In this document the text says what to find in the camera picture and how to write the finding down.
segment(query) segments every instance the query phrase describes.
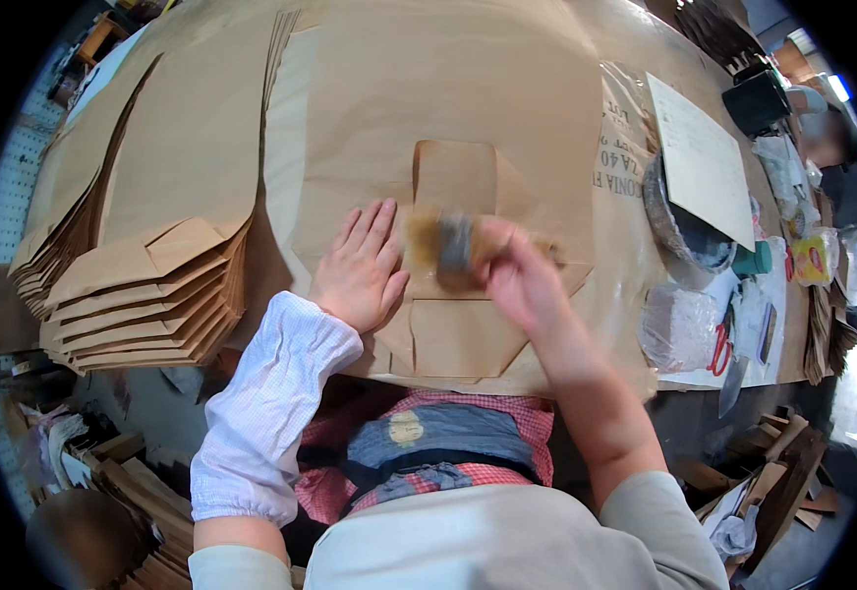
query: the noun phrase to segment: person in background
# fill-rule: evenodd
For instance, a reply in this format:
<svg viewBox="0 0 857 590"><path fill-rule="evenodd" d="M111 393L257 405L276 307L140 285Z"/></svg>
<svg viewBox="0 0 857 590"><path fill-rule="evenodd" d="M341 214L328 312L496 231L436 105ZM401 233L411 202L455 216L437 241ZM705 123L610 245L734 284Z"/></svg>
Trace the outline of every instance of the person in background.
<svg viewBox="0 0 857 590"><path fill-rule="evenodd" d="M206 404L209 432L191 470L199 590L291 587L281 528L297 513L301 433L325 381L361 356L360 335L405 288L395 211L390 199L349 214L309 298L272 298L231 383ZM598 516L537 484L544 472L531 462L526 421L467 401L485 395L460 403L449 393L350 440L351 478L369 478L375 499L324 532L304 587L728 588L645 409L573 312L556 267L512 224L481 230L507 246L477 278L529 335Z"/></svg>
<svg viewBox="0 0 857 590"><path fill-rule="evenodd" d="M796 136L802 163L811 159L819 168L857 161L857 127L846 112L825 102L808 86L786 90L792 106L790 128Z"/></svg>

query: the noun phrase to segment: hand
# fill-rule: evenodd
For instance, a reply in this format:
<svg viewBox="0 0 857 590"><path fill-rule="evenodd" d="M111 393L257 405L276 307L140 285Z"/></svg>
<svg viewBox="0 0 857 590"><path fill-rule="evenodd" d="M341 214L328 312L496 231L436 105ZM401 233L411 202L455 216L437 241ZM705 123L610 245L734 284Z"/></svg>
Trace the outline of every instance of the hand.
<svg viewBox="0 0 857 590"><path fill-rule="evenodd" d="M399 299L407 271L396 271L399 242L389 236L396 201L373 201L346 217L314 273L309 300L359 333L379 325Z"/></svg>
<svg viewBox="0 0 857 590"><path fill-rule="evenodd" d="M501 313L527 333L534 346L577 322L559 271L524 230L502 219L485 219L479 230L507 247L475 269L475 276Z"/></svg>

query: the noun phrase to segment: pegboard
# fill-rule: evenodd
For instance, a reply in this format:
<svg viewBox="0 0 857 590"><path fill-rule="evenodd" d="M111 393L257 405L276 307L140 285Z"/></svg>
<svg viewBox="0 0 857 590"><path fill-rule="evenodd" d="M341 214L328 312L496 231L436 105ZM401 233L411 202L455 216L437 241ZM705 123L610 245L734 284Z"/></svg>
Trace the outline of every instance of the pegboard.
<svg viewBox="0 0 857 590"><path fill-rule="evenodd" d="M59 46L49 58L35 84L23 101L21 111L0 155L0 265L8 264L22 241L35 178L39 173L39 155L48 144L64 109L48 99L55 84L54 66L67 52ZM12 367L11 356L0 357L0 369ZM26 488L6 424L0 412L0 469L23 520L28 521L35 504Z"/></svg>

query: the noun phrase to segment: concrete floor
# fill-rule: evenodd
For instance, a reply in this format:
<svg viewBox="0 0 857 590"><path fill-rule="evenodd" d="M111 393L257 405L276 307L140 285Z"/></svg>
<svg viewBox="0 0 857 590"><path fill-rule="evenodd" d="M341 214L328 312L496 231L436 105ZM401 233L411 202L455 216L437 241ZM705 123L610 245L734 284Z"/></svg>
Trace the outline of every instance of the concrete floor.
<svg viewBox="0 0 857 590"><path fill-rule="evenodd" d="M130 369L126 372L126 380L131 395L126 417L114 401L110 375L101 373L80 379L76 396L82 404L106 414L119 431L142 432L147 444L147 462L187 496L189 460L199 449L207 430L203 405L196 404L195 395L180 393L160 369ZM813 425L824 427L830 408L830 390L833 390L833 383L823 383L819 388L800 383L743 389L736 405L722 419L717 418L717 392L659 392L647 403L647 410L669 463L687 455L717 465L729 438L755 424L760 413L772 413L777 405L792 404ZM550 449L556 467L554 487L590 506L585 464L559 414ZM852 483L857 481L857 461L851 459L850 453L847 458L844 453L830 451L828 454L834 457L829 471L847 471L841 481L846 483L847 492L857 498L857 485ZM734 583L742 584L747 590L788 588L817 575L853 513L851 497L843 495L839 500L839 513L826 517L818 531L812 532L794 523L754 575L747 579L738 573Z"/></svg>

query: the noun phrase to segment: workbench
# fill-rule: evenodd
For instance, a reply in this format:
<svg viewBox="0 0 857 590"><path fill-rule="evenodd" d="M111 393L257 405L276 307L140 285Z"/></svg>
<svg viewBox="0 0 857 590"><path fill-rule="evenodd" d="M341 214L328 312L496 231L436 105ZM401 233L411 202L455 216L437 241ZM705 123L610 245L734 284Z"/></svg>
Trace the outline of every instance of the workbench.
<svg viewBox="0 0 857 590"><path fill-rule="evenodd" d="M721 93L732 86L729 74L681 33L629 0L572 0L569 5L592 37L604 68L615 69L617 74L627 72L638 86L642 85L646 72L658 77L698 105L738 140L749 192L761 207L760 225L768 236L781 236L778 209L763 166L752 154L749 139L733 124L721 99ZM307 293L311 276L292 252L290 243L303 180L308 86L313 77L316 35L323 17L321 10L305 9L285 49L267 111L266 210L281 252L281 258L275 257L272 265L287 266L292 277L290 290L299 295ZM654 136L654 132L650 133L649 141L655 141ZM640 177L641 170L636 172ZM594 189L593 198L593 230L600 256L585 285L573 295L574 308L640 398L647 399L658 389L709 388L659 381L655 372L647 367L639 347L637 320L647 289L674 274L669 272L668 255L658 251L651 235L640 193L629 189L628 184L615 183ZM696 277L682 277L682 283L690 282L688 286L702 289L712 279L713 276L699 273ZM790 282L786 286L784 338L778 343L783 352L776 383L805 379L802 351L807 325L807 291ZM366 344L377 353L366 355L348 372L412 387L549 396L530 345L501 377L471 382L394 375L386 362L378 360L379 343Z"/></svg>

